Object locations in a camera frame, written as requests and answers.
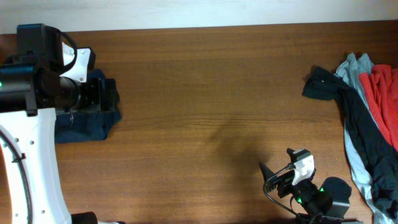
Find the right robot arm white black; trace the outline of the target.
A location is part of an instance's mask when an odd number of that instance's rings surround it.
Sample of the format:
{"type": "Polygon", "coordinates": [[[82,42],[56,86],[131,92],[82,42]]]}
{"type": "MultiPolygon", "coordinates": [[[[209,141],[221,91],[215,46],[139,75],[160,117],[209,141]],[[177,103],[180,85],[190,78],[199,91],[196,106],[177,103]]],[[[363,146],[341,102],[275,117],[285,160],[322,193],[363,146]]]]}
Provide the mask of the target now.
{"type": "Polygon", "coordinates": [[[287,149],[290,162],[281,170],[273,172],[260,162],[264,184],[264,195],[279,207],[295,216],[295,223],[360,223],[357,219],[346,219],[350,207],[352,188],[343,179],[328,177],[320,187],[313,182],[316,173],[314,156],[307,149],[287,149]],[[279,198],[291,196],[305,213],[297,213],[291,206],[286,207],[272,198],[269,193],[277,191],[279,198]]]}

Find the navy blue shorts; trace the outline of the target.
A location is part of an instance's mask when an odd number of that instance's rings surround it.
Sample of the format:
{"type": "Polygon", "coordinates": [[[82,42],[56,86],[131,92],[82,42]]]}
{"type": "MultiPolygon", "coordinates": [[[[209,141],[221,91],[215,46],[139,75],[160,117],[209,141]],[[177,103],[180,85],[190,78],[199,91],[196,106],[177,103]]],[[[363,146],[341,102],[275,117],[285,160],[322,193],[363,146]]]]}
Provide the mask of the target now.
{"type": "Polygon", "coordinates": [[[119,93],[116,93],[117,107],[112,112],[58,114],[55,122],[55,143],[105,140],[111,128],[122,119],[119,102],[119,93]]]}

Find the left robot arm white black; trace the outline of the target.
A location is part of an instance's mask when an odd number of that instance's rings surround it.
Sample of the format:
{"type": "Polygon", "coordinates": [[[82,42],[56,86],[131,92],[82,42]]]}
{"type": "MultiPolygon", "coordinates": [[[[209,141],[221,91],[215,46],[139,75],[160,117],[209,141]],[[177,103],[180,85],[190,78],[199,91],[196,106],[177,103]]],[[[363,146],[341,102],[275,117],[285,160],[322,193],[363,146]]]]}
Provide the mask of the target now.
{"type": "Polygon", "coordinates": [[[113,112],[116,82],[86,80],[34,65],[1,66],[1,151],[11,223],[99,223],[94,212],[70,213],[55,153],[59,114],[113,112]]]}

